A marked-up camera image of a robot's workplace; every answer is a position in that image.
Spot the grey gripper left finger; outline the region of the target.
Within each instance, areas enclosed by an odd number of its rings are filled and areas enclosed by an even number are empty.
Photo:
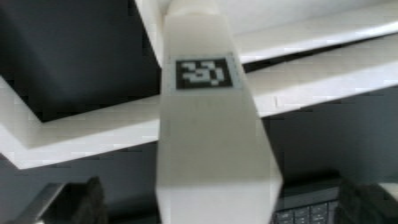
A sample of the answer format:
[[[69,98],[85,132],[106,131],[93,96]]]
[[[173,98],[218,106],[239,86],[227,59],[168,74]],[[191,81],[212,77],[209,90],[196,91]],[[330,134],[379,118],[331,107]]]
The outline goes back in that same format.
[[[85,182],[49,183],[17,218],[15,224],[108,224],[99,177]]]

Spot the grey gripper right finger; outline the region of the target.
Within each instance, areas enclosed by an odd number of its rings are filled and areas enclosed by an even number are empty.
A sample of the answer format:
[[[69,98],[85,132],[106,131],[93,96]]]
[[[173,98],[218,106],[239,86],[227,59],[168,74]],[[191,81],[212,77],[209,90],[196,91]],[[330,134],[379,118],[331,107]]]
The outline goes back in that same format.
[[[398,200],[378,184],[340,178],[335,224],[398,224]]]

